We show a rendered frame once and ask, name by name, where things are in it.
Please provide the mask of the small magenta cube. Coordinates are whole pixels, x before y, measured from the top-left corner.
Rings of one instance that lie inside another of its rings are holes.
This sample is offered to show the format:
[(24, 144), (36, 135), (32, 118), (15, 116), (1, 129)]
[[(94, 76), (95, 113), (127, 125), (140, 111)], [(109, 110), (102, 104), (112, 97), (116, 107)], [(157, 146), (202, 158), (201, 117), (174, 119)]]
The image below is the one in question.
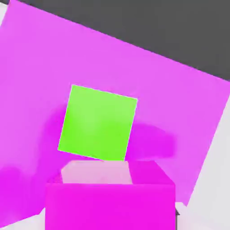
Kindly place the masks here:
[(154, 161), (74, 160), (61, 176), (45, 230), (175, 230), (175, 184)]

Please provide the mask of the small green cube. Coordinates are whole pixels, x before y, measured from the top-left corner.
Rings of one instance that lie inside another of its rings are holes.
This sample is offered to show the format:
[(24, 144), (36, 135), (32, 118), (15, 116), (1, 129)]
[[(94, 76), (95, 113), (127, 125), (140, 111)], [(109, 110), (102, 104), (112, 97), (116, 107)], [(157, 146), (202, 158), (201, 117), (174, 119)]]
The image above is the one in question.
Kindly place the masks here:
[(123, 161), (136, 107), (136, 98), (72, 85), (58, 150)]

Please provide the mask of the large magenta box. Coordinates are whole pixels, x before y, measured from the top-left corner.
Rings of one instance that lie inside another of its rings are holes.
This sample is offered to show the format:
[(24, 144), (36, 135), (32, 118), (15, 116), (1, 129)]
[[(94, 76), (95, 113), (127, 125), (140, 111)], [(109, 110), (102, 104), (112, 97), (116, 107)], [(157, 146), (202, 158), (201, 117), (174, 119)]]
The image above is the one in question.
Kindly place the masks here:
[(188, 203), (230, 82), (11, 0), (0, 26), (0, 228), (41, 212), (73, 84), (137, 99), (127, 159), (155, 159)]

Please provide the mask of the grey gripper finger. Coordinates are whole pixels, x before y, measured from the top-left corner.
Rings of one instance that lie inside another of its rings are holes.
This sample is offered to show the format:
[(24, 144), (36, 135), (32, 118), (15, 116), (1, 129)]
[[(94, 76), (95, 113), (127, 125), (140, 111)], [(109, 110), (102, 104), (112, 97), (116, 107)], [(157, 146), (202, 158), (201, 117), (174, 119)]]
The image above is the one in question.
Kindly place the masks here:
[(182, 202), (176, 202), (176, 230), (186, 230), (186, 206)]

